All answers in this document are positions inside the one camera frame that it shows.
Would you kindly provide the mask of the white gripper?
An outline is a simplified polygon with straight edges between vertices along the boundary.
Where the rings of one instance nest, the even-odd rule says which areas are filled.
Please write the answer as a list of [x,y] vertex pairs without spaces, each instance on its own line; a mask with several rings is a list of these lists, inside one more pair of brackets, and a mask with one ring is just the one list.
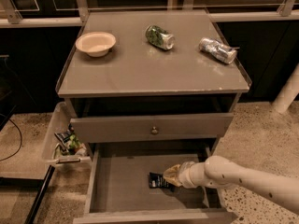
[[181,165],[173,165],[164,171],[163,178],[166,182],[176,187],[182,186],[186,189],[195,189],[196,186],[193,184],[190,175],[190,170],[193,165],[193,161],[186,161]]

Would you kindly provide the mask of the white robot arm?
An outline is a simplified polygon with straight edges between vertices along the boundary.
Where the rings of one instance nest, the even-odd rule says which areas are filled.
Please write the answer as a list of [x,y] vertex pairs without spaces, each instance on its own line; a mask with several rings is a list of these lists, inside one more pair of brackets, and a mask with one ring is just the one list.
[[219,189],[238,185],[299,214],[298,179],[246,168],[222,156],[213,155],[204,162],[176,164],[164,171],[163,178],[176,187],[186,189]]

